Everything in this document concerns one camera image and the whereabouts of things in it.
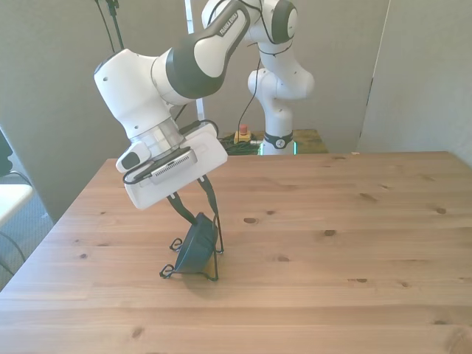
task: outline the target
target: black cable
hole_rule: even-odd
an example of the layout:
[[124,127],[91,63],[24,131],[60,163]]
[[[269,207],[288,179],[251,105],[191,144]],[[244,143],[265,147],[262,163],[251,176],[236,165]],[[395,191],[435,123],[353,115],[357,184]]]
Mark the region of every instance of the black cable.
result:
[[111,50],[113,51],[113,53],[115,53],[115,47],[113,45],[113,40],[111,39],[110,30],[108,29],[108,25],[106,24],[106,20],[105,20],[105,16],[103,15],[102,8],[100,7],[100,3],[98,2],[98,0],[95,0],[95,3],[97,4],[98,10],[100,11],[100,15],[102,16],[102,20],[103,20],[103,23],[105,25],[106,32],[108,34],[108,39],[110,40]]
[[200,123],[209,123],[211,125],[213,125],[215,127],[215,130],[216,130],[216,137],[218,138],[218,135],[220,135],[220,129],[218,128],[218,126],[216,125],[215,122],[213,122],[212,120],[209,120],[209,119],[203,119],[203,120],[199,120]]
[[208,23],[206,24],[207,27],[209,26],[209,24],[212,23],[213,15],[216,13],[216,10],[218,9],[218,7],[219,7],[222,3],[224,3],[225,1],[226,1],[226,0],[220,0],[220,1],[215,5],[215,7],[213,7],[212,13],[210,13],[210,15],[209,15]]
[[176,118],[174,118],[174,122],[177,122],[177,119],[181,116],[181,114],[184,112],[184,109],[187,107],[187,105],[184,105],[180,111],[177,113]]
[[123,39],[121,38],[121,32],[119,31],[118,20],[115,15],[113,15],[112,17],[113,17],[113,23],[115,24],[115,30],[117,31],[117,35],[118,35],[119,46],[123,50],[125,46],[123,45]]
[[11,244],[16,248],[18,253],[21,255],[21,259],[23,260],[23,262],[26,262],[27,258],[24,256],[24,253],[21,250],[21,247],[14,241],[14,239],[12,239],[10,236],[8,236],[7,234],[1,231],[0,231],[0,235],[5,237],[7,240],[11,242]]
[[257,45],[257,47],[259,48],[259,52],[261,52],[261,53],[263,53],[263,54],[266,54],[266,55],[273,55],[273,56],[275,57],[275,56],[277,56],[278,54],[282,54],[282,53],[287,52],[293,45],[294,45],[294,41],[292,41],[292,42],[290,43],[290,46],[288,46],[288,47],[285,48],[284,50],[281,50],[280,52],[277,52],[277,53],[266,53],[266,52],[264,52],[263,50],[260,50],[259,45]]
[[256,97],[257,93],[257,82],[259,81],[259,69],[260,69],[260,64],[261,64],[261,59],[259,58],[259,63],[257,64],[257,71],[256,71],[256,87],[254,88],[254,94],[252,95],[251,100],[249,101],[248,105],[246,106],[246,109],[244,110],[243,114],[241,114],[241,118],[239,119],[239,122],[237,123],[237,142],[239,142],[239,127],[241,125],[241,121],[243,120],[244,115],[249,109],[249,106],[251,105],[252,101],[254,101],[254,98]]
[[264,26],[264,30],[265,30],[265,33],[266,33],[266,35],[267,35],[267,38],[269,39],[269,41],[270,41],[272,44],[278,45],[277,43],[275,43],[275,42],[272,40],[271,35],[269,35],[269,33],[268,33],[266,20],[264,19],[264,15],[263,15],[263,11],[262,11],[262,7],[263,7],[262,0],[259,0],[260,8],[257,7],[257,6],[252,6],[252,5],[248,4],[247,2],[245,2],[245,1],[243,1],[243,0],[238,0],[238,1],[241,2],[242,4],[246,5],[246,6],[249,7],[250,9],[256,10],[256,11],[260,14],[260,17],[261,17],[261,19],[263,20],[263,26]]

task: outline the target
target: white wall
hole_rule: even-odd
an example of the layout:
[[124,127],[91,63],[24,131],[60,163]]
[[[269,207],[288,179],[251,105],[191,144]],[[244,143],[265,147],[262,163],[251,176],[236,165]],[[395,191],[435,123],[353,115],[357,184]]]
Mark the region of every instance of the white wall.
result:
[[359,150],[472,165],[472,1],[392,0]]
[[[331,152],[355,150],[364,122],[367,97],[389,0],[293,0],[299,10],[294,50],[316,80],[313,98],[290,103],[295,128],[315,128]],[[192,0],[195,28],[207,0]],[[241,46],[233,56],[220,92],[204,100],[208,119],[222,131],[235,131],[251,95],[249,73],[256,69],[257,47]],[[245,122],[265,126],[256,101]]]
[[[160,55],[187,32],[183,0],[119,3],[133,51]],[[111,54],[108,37],[93,0],[2,0],[0,48],[0,125],[57,220],[129,145],[93,79]]]

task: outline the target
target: wooden table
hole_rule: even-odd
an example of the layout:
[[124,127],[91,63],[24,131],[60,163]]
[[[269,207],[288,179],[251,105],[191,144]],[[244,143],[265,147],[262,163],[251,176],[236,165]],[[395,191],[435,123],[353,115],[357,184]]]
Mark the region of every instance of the wooden table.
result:
[[0,353],[472,353],[472,171],[447,153],[230,159],[215,283],[159,278],[188,225],[121,178],[106,162],[0,294]]

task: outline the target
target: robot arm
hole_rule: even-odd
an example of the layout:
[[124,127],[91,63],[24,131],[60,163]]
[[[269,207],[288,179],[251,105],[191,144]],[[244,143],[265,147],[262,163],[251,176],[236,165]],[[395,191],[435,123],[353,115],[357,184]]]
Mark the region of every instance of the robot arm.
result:
[[[210,23],[204,31],[187,36],[161,57],[124,49],[95,71],[103,99],[131,141],[117,169],[125,173],[126,190],[139,209],[226,162],[226,151],[211,125],[183,136],[170,108],[217,92],[229,59],[243,39],[258,42],[267,68],[262,74],[253,73],[249,81],[251,88],[253,78],[258,79],[257,98],[266,120],[274,116],[274,99],[301,98],[310,91],[310,85],[299,90],[297,79],[286,72],[295,70],[305,76],[291,52],[296,10],[288,0],[210,0],[203,17]],[[282,47],[283,57],[278,56]]]

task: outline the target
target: cable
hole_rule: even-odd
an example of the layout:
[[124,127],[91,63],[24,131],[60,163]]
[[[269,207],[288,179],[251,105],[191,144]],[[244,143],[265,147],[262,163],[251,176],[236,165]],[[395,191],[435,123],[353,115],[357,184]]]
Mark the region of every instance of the cable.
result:
[[[239,132],[239,127],[241,125],[241,121],[243,120],[244,118],[244,115],[246,114],[246,112],[248,111],[249,109],[249,106],[251,105],[252,101],[254,101],[254,98],[256,97],[256,93],[257,93],[257,83],[259,81],[259,69],[260,69],[260,64],[261,64],[261,59],[259,58],[259,63],[257,64],[257,71],[256,71],[256,87],[254,88],[254,94],[252,95],[252,98],[251,100],[249,101],[248,105],[246,106],[246,109],[244,110],[243,114],[241,114],[241,118],[239,119],[239,122],[237,123],[237,132]],[[237,134],[237,142],[239,142],[239,133]]]
[[259,52],[261,52],[265,55],[273,55],[274,57],[276,57],[276,56],[278,56],[278,54],[282,54],[282,53],[287,52],[293,45],[294,45],[294,41],[290,42],[290,46],[288,46],[284,50],[281,50],[280,52],[277,52],[277,53],[266,53],[263,50],[260,50],[259,45],[257,45],[257,48],[259,48]]
[[18,172],[18,171],[10,171],[10,173],[7,176],[11,176],[11,175],[20,176],[21,179],[23,179],[28,185],[32,187],[31,181],[23,173]]
[[123,45],[123,39],[121,38],[121,32],[119,31],[117,16],[113,15],[112,17],[113,17],[113,23],[115,24],[115,30],[117,31],[117,35],[118,35],[119,46],[123,50],[125,46]]
[[10,275],[13,277],[15,275],[15,273],[13,273],[13,271],[10,269],[10,267],[8,266],[8,264],[0,257],[0,266],[2,266],[4,268],[5,271],[7,271],[8,273],[10,273]]
[[216,137],[218,138],[218,135],[220,135],[220,129],[218,128],[218,126],[216,125],[215,122],[213,122],[212,120],[209,120],[209,119],[203,119],[203,120],[199,120],[200,123],[209,123],[211,125],[213,125],[213,127],[215,127],[215,130],[216,130]]
[[112,41],[112,39],[111,39],[110,30],[108,29],[108,25],[106,24],[106,20],[105,20],[105,16],[103,15],[102,8],[100,7],[100,3],[98,2],[98,0],[95,0],[95,3],[97,4],[98,10],[100,11],[100,15],[102,16],[103,24],[105,25],[106,32],[107,32],[107,34],[108,34],[108,39],[110,40],[111,50],[113,51],[113,53],[115,53],[115,47],[114,47],[114,45],[113,45],[113,41]]
[[213,7],[213,10],[212,10],[212,13],[210,13],[209,15],[209,19],[208,19],[208,23],[206,24],[206,26],[208,27],[211,23],[212,23],[212,18],[213,18],[213,15],[216,13],[216,10],[218,9],[218,7],[224,3],[226,0],[220,0],[215,7]]
[[5,234],[4,232],[1,232],[1,231],[0,231],[0,235],[5,237],[7,240],[9,240],[13,244],[13,246],[18,250],[19,254],[21,255],[21,258],[23,259],[23,262],[25,262],[27,259],[24,256],[24,253],[21,250],[20,246],[14,241],[14,239],[12,239],[10,236],[8,236],[7,234]]
[[176,118],[174,118],[174,122],[177,122],[177,119],[180,117],[180,115],[184,112],[184,109],[187,107],[187,105],[184,105],[180,111],[177,113]]
[[272,44],[278,45],[277,43],[275,43],[275,42],[272,40],[271,35],[269,35],[269,33],[268,33],[266,20],[264,19],[263,11],[261,10],[261,9],[263,8],[262,0],[259,0],[260,8],[257,7],[257,6],[252,6],[252,5],[248,4],[247,2],[245,2],[244,0],[238,0],[238,1],[241,2],[242,4],[246,5],[246,6],[249,7],[250,9],[256,10],[256,11],[260,14],[260,17],[261,17],[261,19],[263,20],[263,26],[264,26],[264,30],[265,30],[265,33],[266,33],[266,35],[267,35],[267,38],[269,39],[269,41],[270,41]]

